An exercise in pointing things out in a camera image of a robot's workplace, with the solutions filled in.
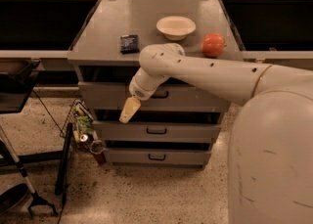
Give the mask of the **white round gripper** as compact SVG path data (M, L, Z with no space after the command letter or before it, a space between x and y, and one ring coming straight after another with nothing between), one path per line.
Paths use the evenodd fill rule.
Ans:
M129 84L129 92L133 97L126 99L119 121L128 123L137 110L140 109L140 101L149 100L157 88L167 80L168 76L151 75L140 67Z

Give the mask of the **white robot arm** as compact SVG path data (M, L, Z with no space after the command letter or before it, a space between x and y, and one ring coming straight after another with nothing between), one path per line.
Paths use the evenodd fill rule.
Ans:
M229 224L313 224L313 72L188 57L178 44L145 47L120 120L168 78L240 106L228 148Z

